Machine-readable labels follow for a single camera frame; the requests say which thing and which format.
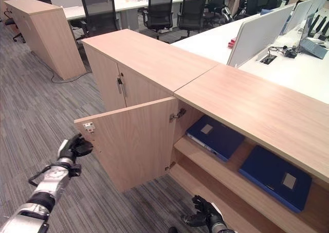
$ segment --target gray carpet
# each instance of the gray carpet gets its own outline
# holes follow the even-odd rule
[[[33,191],[27,179],[56,159],[64,138],[77,131],[74,119],[104,112],[93,75],[65,84],[48,71],[20,39],[0,23],[0,225]],[[166,33],[166,41],[180,33]],[[119,193],[93,155],[78,160],[81,177],[69,183],[50,217],[50,233],[207,232],[185,226],[191,196],[169,176]]]

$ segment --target blue folder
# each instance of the blue folder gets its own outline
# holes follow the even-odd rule
[[[225,162],[245,138],[207,115],[190,127],[186,135]]]
[[[272,152],[256,146],[239,172],[292,211],[304,209],[312,178]]]

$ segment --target cabinet door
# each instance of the cabinet door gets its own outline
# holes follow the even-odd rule
[[[117,63],[89,45],[83,46],[105,108],[108,111],[114,111],[126,107],[122,86],[117,81],[119,78]]]
[[[151,102],[173,95],[166,88],[148,80],[121,63],[118,63],[118,68],[127,106]]]
[[[75,120],[119,191],[166,174],[170,164],[178,99],[160,99]],[[93,133],[83,124],[93,123]]]

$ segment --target office desk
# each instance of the office desk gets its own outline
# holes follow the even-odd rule
[[[189,51],[199,56],[227,64],[232,49],[228,47],[231,39],[235,38],[243,22],[260,16],[259,14],[231,22],[199,33],[171,45]]]
[[[327,10],[321,10],[320,14],[324,16],[327,12]],[[286,35],[280,36],[273,46],[283,47],[287,45],[292,47],[298,45],[301,38],[301,32],[298,29],[299,26]],[[266,54],[268,54],[267,49],[250,59],[239,69],[329,104],[328,53],[323,60],[303,52],[291,59],[284,57],[279,52],[271,51],[271,54],[278,56],[274,61],[269,65],[258,62]]]
[[[177,14],[179,13],[180,3],[182,2],[183,0],[173,0],[173,27],[177,26]],[[146,2],[146,0],[130,0],[129,2],[125,0],[115,0],[116,12],[120,13],[121,28],[138,31],[137,10],[147,6],[148,2]],[[228,6],[232,12],[236,11],[239,6],[239,0],[228,0]],[[68,21],[85,17],[83,6],[64,8],[64,13]]]
[[[86,72],[62,8],[36,0],[5,3],[31,51],[60,77]]]
[[[123,73],[119,76],[128,75],[126,84],[134,86],[130,92],[148,95],[150,84],[154,92],[167,92],[154,101],[75,120],[119,191],[169,174],[191,194],[215,202],[240,233],[327,233],[327,104],[192,53],[182,60],[185,51],[130,30],[97,38],[84,42],[104,83],[115,85],[115,76]],[[129,42],[131,48],[122,45]],[[247,137],[227,163],[185,137],[203,114]],[[94,129],[86,131],[85,123]],[[256,143],[313,177],[302,213],[291,212],[238,173]]]

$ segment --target desk surface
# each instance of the desk surface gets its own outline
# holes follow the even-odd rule
[[[5,1],[5,3],[27,14],[35,14],[43,11],[60,9],[58,6],[37,0],[9,0]]]
[[[323,9],[320,14],[328,16],[329,11]],[[298,45],[302,35],[298,29],[299,26],[280,36],[273,46]],[[269,65],[258,62],[268,54],[266,49],[260,52],[262,56],[253,57],[239,69],[329,104],[329,51],[323,60],[307,53],[299,53],[294,59],[286,58],[279,52],[271,53],[278,57]]]
[[[215,61],[129,29],[83,39],[82,42],[171,92],[217,65]]]
[[[236,38],[239,29],[247,20],[260,16],[259,14],[244,18],[229,24],[194,35],[175,42],[172,45],[191,53],[227,64],[232,49],[228,47],[231,39]]]
[[[329,106],[218,65],[174,95],[329,182]]]
[[[148,2],[146,0],[130,0],[126,2],[125,0],[114,0],[115,1],[115,10],[116,12],[143,8],[148,6]],[[179,3],[183,0],[173,0],[173,3]],[[82,6],[75,6],[70,8],[64,8],[64,13],[67,20],[75,20],[85,17],[84,9]]]

